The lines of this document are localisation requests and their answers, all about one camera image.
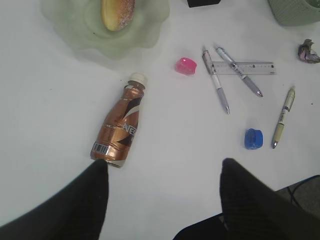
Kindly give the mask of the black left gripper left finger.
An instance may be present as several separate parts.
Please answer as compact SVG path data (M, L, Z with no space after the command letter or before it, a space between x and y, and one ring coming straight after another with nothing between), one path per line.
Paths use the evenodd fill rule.
M94 161L54 196L1 226L2 240L97 240L109 198L108 164Z

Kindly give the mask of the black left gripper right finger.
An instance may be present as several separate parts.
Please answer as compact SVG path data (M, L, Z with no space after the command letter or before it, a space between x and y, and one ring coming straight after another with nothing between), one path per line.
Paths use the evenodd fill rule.
M320 220L292 205L233 158L222 162L220 199L228 240L318 240Z

